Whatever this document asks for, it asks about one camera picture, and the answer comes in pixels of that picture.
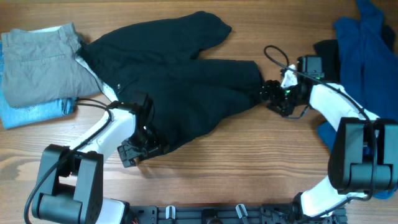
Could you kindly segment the black shorts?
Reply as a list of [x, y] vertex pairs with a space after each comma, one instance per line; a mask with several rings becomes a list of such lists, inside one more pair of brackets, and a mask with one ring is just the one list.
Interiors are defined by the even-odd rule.
[[198, 11], [122, 27], [78, 54], [120, 101], [148, 95], [155, 128], [176, 150], [261, 102], [264, 80], [255, 62], [199, 58], [230, 32], [216, 15]]

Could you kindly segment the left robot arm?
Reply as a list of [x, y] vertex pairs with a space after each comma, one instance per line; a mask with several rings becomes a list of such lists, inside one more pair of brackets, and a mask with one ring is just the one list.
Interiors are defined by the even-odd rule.
[[24, 221], [33, 215], [56, 223], [137, 223], [129, 203], [104, 198], [103, 166], [114, 151], [124, 167], [167, 152], [165, 137], [152, 124], [153, 101], [139, 93], [127, 103], [80, 99], [78, 104], [101, 108], [104, 117], [71, 146], [44, 149]]

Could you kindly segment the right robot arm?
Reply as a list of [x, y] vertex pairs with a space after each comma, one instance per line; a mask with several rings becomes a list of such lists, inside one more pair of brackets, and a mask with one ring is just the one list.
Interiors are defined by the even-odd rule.
[[290, 222], [322, 220], [352, 200], [367, 201], [397, 188], [397, 122], [381, 119], [352, 99], [341, 85], [325, 80], [322, 60], [308, 55], [283, 65], [283, 81], [262, 84], [267, 107], [285, 118], [305, 105], [319, 111], [336, 132], [328, 175], [295, 196]]

